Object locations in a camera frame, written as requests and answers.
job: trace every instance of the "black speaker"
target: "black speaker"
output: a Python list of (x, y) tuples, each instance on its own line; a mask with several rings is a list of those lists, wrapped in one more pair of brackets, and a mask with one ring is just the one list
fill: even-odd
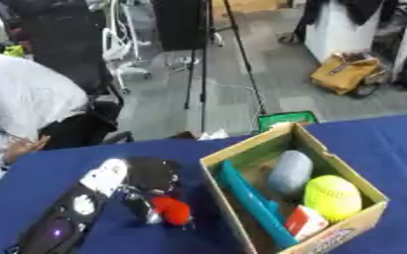
[(204, 47), (204, 0), (152, 0), (164, 52)]
[[(90, 202), (94, 210), (79, 213), (77, 199)], [(101, 213), (107, 197), (78, 184), (68, 190), (19, 239), (6, 254), (69, 253), (79, 246)]]

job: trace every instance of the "chair wheel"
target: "chair wheel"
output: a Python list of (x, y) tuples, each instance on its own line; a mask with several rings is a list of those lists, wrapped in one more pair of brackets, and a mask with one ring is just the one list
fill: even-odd
[(143, 78), (145, 78), (145, 79), (151, 79), (151, 77), (153, 77), (153, 74), (151, 74), (151, 72), (143, 73)]

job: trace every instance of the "office chair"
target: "office chair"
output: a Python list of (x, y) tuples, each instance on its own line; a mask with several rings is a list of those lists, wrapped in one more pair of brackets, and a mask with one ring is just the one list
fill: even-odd
[[(84, 0), (12, 2), (9, 7), (20, 16), (34, 61), (69, 77), (82, 88), (90, 98), (88, 110), (104, 123), (105, 131), (97, 130), (97, 135), (85, 145), (102, 143), (107, 133), (117, 130), (117, 117), (124, 105), (101, 55), (104, 14), (89, 12)], [(116, 103), (97, 100), (109, 92), (116, 98)], [(117, 134), (104, 143), (120, 140), (131, 142), (131, 133)]]

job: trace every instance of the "blue tablecloth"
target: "blue tablecloth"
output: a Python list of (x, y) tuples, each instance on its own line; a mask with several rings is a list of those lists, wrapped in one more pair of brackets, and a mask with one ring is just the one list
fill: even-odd
[[(309, 130), (391, 198), (375, 229), (333, 253), (407, 254), (407, 115), (313, 125)], [(128, 155), (161, 157), (183, 165), (185, 200), (195, 213), (196, 231), (133, 227), (131, 213), (112, 200), (80, 253), (237, 253), (238, 245), (204, 187), (198, 162), (244, 138), (158, 140), (26, 156), (0, 183), (0, 253), (88, 169), (106, 158)]]

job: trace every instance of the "cable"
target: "cable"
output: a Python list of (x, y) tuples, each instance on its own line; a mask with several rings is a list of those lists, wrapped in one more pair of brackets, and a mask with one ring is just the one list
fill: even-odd
[[(223, 83), (219, 83), (219, 82), (216, 82), (216, 81), (210, 80), (210, 79), (208, 81), (211, 82), (212, 84), (219, 85), (219, 86), (247, 89), (247, 90), (251, 91), (253, 94), (256, 94), (256, 91), (251, 87), (238, 86), (238, 85), (232, 85), (232, 84), (223, 84)], [(261, 100), (263, 101), (263, 104), (265, 104), (265, 102), (267, 101), (265, 96), (260, 94), (260, 93), (258, 93), (258, 95), (261, 98)], [(255, 122), (256, 122), (255, 119), (259, 115), (260, 111), (261, 111), (261, 105), (259, 104), (258, 107), (257, 107), (257, 110), (254, 112), (253, 117), (250, 120), (250, 133), (255, 130), (255, 128), (254, 128), (255, 127)]]

